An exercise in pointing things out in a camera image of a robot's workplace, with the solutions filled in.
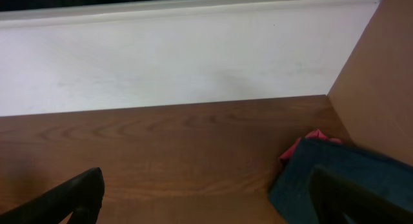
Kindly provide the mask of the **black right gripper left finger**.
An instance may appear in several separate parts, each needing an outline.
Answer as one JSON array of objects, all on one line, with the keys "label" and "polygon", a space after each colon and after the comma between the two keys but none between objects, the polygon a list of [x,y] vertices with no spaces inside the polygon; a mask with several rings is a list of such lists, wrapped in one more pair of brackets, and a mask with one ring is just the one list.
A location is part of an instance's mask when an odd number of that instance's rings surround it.
[{"label": "black right gripper left finger", "polygon": [[38,198],[1,214],[1,223],[60,223],[69,218],[69,223],[95,224],[104,193],[101,169],[90,168]]}]

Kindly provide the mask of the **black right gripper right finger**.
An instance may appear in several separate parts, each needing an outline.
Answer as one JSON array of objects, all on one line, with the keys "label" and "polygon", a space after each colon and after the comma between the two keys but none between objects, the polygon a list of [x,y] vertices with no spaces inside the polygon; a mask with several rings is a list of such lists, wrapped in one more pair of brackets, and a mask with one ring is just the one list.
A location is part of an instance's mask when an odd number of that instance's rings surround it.
[{"label": "black right gripper right finger", "polygon": [[411,212],[322,168],[313,170],[309,190],[320,223],[412,223]]}]

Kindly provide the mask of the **dark blue shorts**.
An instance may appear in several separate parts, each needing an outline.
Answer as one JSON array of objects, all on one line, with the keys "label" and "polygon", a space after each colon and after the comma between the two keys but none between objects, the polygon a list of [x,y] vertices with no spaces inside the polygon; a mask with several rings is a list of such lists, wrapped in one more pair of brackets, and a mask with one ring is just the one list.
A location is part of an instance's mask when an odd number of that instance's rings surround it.
[{"label": "dark blue shorts", "polygon": [[288,223],[412,223],[412,167],[302,139],[268,195]]}]

